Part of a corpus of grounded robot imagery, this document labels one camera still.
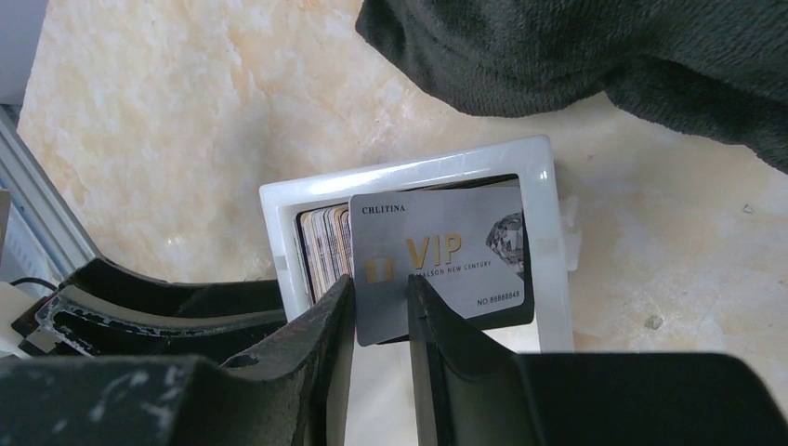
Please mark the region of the white plastic card box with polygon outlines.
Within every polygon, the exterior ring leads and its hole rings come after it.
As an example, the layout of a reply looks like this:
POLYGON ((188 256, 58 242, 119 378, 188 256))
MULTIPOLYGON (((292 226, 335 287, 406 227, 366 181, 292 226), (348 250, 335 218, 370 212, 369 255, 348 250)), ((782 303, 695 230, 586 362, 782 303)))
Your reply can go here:
MULTIPOLYGON (((259 190, 285 313, 313 307, 301 266, 296 215, 358 194, 480 187, 519 188, 528 237, 535 322, 486 329, 525 352, 573 348, 568 274, 577 266, 572 231, 575 199, 561 201, 547 137, 511 140, 466 151, 379 164, 264 185, 259 190)), ((349 385, 348 445, 414 445, 414 385, 407 335, 380 344, 358 342, 349 385)))

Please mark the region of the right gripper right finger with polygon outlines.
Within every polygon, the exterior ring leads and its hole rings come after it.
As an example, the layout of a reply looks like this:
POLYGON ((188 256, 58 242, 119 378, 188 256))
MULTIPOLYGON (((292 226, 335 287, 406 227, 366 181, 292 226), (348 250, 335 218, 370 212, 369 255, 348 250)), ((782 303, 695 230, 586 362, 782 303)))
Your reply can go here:
POLYGON ((521 355, 451 310, 422 276, 406 287, 418 442, 544 445, 521 355))

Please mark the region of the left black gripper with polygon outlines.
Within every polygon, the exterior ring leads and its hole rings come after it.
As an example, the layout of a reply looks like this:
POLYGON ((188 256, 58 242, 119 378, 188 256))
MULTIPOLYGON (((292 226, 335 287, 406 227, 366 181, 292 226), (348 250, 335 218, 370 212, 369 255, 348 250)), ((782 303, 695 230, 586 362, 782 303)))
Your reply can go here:
POLYGON ((287 323, 279 284, 175 283, 96 257, 12 313, 31 357, 196 354, 225 361, 287 323))

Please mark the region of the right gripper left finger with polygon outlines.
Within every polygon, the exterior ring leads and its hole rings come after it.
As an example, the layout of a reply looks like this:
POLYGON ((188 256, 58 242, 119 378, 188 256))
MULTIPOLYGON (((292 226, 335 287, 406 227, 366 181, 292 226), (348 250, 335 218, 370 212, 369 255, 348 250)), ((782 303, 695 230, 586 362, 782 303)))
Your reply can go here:
POLYGON ((341 277, 312 308, 221 366, 202 365, 184 402, 187 445, 341 445, 355 289, 341 277))

